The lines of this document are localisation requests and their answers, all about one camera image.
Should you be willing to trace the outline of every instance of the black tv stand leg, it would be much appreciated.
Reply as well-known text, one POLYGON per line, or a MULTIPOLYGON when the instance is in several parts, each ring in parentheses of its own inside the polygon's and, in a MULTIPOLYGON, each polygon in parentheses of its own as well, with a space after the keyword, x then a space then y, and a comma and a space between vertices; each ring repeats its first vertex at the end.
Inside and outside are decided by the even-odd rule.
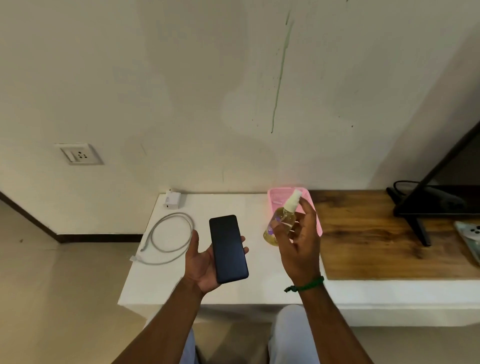
MULTIPOLYGON (((402 197, 393 188, 387 187, 387 193, 390 196, 390 198, 393 200, 395 205, 397 205, 402 200, 402 197)), ((413 232, 415 233, 415 235, 420 240, 423 246, 432 245, 432 243, 430 242, 430 237, 428 236, 428 233, 426 232, 425 227, 423 226, 423 223, 420 221, 419 218, 404 217, 404 219, 410 225, 413 232)))

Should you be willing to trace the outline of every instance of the pink tray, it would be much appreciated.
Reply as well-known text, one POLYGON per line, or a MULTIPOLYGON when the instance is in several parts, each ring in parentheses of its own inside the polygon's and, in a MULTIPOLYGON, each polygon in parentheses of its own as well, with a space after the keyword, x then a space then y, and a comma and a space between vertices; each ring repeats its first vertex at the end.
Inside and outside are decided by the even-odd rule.
MULTIPOLYGON (((278 188, 271 188, 267 192, 268 196, 268 203, 272 209, 272 214, 275 212, 276 209, 282 207, 283 204, 288 200, 294 190, 300 190, 301 196, 307 200, 310 205, 315 209, 315 205, 313 204, 312 197, 310 196, 310 192, 306 188, 302 187, 278 187, 278 188)), ((301 213, 305 213, 301 205, 297 207, 297 211, 301 213)), ((322 236, 322 226, 320 225, 320 220, 317 216, 317 233, 318 236, 322 236)))

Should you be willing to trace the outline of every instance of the beige floor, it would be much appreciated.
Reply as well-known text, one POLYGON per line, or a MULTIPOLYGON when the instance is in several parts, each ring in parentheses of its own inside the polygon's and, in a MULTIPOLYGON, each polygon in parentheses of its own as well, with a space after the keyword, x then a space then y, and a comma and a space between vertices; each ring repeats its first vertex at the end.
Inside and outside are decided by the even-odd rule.
MULTIPOLYGON (((107 364, 145 320, 116 305, 134 243, 59 245, 0 202, 0 363, 107 364)), ((265 363, 268 324, 194 325, 209 363, 265 363)), ((356 328, 377 364, 480 362, 480 326, 356 328)))

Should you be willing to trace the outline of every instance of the smartphone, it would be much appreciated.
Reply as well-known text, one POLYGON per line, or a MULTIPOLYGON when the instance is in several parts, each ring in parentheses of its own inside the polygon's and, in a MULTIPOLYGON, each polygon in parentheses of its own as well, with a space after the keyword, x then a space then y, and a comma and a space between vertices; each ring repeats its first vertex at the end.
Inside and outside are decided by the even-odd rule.
POLYGON ((218 284, 248 277, 240 229, 235 215, 210 219, 210 234, 218 284))

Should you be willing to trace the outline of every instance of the green stain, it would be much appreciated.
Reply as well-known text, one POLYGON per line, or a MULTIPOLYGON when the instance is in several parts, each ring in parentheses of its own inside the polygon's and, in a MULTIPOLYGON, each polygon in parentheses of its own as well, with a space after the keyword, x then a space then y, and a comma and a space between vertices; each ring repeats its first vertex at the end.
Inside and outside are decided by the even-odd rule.
MULTIPOLYGON (((287 15, 287 23, 288 23, 288 18, 289 17, 290 17, 290 12, 288 12, 288 15, 287 15)), ((280 93, 280 85, 282 83, 283 65, 285 63, 285 54, 287 52, 288 44, 290 43, 290 33, 292 32, 293 23, 294 23, 294 21, 292 20, 291 23, 290 23, 290 26, 288 27, 287 36, 286 36, 285 42, 283 44, 282 64, 280 65, 280 76, 278 77, 278 87, 276 88, 275 107, 273 109, 273 116, 272 116, 272 131, 270 132, 270 134, 273 133, 273 127, 275 125, 275 111, 276 111, 276 107, 278 105, 278 94, 280 93)))

